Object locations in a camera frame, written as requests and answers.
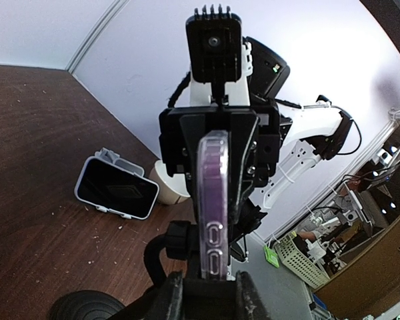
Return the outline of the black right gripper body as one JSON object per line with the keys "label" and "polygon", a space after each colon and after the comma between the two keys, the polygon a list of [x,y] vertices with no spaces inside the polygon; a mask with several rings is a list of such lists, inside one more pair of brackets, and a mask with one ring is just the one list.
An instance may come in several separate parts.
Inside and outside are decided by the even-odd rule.
{"label": "black right gripper body", "polygon": [[248,173],[254,173],[254,187],[266,185],[275,173],[281,148],[280,114],[276,103],[250,107],[179,107],[167,108],[159,116],[161,134],[159,143],[163,162],[169,175],[185,173],[185,151],[179,120],[184,115],[204,115],[205,134],[211,131],[230,133],[230,118],[235,113],[255,113],[258,116],[257,134],[251,145],[251,156],[255,155],[254,166]]}

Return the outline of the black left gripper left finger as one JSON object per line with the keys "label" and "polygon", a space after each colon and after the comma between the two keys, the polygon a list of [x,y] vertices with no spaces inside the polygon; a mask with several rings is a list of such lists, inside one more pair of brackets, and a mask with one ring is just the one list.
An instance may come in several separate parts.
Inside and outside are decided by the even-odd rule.
{"label": "black left gripper left finger", "polygon": [[130,311],[126,319],[182,319],[183,274],[172,272],[154,300],[144,309]]}

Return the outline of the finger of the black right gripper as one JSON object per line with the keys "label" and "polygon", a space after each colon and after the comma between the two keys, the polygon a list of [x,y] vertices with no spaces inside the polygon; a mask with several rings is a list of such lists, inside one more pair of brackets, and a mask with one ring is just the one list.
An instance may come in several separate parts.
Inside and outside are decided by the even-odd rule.
{"label": "finger of the black right gripper", "polygon": [[184,115],[179,124],[183,135],[185,151],[185,184],[193,202],[194,219],[198,220],[197,212],[197,149],[199,141],[205,134],[204,115]]}
{"label": "finger of the black right gripper", "polygon": [[229,133],[229,223],[238,223],[241,208],[253,191],[255,155],[251,156],[251,145],[257,134],[258,116],[255,113],[235,113],[230,118]]}

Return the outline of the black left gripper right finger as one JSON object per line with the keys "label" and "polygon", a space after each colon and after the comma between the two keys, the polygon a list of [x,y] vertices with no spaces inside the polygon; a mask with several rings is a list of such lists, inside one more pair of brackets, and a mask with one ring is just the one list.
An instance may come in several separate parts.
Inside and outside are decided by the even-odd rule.
{"label": "black left gripper right finger", "polygon": [[235,319],[270,319],[250,274],[246,271],[238,271],[235,282]]}

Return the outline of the smartphone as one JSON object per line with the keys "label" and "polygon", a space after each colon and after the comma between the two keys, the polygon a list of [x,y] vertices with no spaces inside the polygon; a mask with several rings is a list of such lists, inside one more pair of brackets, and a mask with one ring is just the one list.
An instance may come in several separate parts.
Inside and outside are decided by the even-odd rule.
{"label": "smartphone", "polygon": [[159,194],[156,182],[91,156],[74,188],[75,197],[104,213],[146,220]]}
{"label": "smartphone", "polygon": [[228,262],[229,143],[226,131],[211,131],[197,149],[197,211],[201,277],[225,281]]}

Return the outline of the black round-base phone stand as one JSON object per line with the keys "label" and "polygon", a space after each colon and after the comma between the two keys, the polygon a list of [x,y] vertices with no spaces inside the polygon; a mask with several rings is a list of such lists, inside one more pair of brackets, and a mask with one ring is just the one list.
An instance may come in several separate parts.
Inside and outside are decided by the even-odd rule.
{"label": "black round-base phone stand", "polygon": [[96,290],[79,290],[60,297],[49,310],[49,319],[145,319],[158,302],[162,287],[169,282],[161,255],[187,263],[196,269],[199,260],[199,228],[188,221],[172,221],[167,230],[152,238],[143,251],[145,276],[149,280],[144,292],[128,305],[110,294]]}

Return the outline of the white folding stand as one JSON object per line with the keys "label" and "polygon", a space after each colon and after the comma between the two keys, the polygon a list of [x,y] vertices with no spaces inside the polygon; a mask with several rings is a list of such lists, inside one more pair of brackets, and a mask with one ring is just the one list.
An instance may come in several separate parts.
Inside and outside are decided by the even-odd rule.
{"label": "white folding stand", "polygon": [[94,156],[139,177],[144,177],[145,175],[145,170],[140,165],[122,158],[120,154],[115,153],[114,151],[105,147],[101,148],[99,151],[96,151]]}

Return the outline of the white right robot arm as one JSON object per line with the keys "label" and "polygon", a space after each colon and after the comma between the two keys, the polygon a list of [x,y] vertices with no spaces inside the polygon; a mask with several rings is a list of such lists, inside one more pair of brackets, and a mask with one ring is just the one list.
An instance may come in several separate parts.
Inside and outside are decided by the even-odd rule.
{"label": "white right robot arm", "polygon": [[278,100],[290,68],[251,37],[209,35],[188,48],[179,90],[195,97],[188,107],[170,99],[159,144],[167,173],[185,177],[196,223],[172,224],[167,252],[225,263],[290,184],[340,152],[352,118],[324,97],[311,106]]}

